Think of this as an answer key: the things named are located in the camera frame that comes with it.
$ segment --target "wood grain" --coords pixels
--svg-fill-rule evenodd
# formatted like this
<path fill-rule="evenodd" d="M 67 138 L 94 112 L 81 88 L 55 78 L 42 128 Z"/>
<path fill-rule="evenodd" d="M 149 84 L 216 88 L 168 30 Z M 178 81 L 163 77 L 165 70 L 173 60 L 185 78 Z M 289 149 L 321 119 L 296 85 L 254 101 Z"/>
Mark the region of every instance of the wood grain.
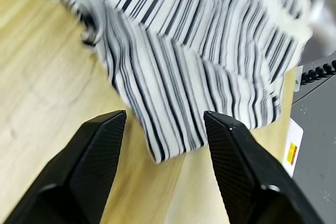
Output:
<path fill-rule="evenodd" d="M 208 147 L 152 163 L 143 131 L 93 53 L 82 27 L 51 0 L 0 0 L 0 222 L 79 126 L 127 109 L 120 164 L 102 223 L 228 223 Z M 277 158 L 286 139 L 295 73 L 283 115 L 254 136 Z"/>

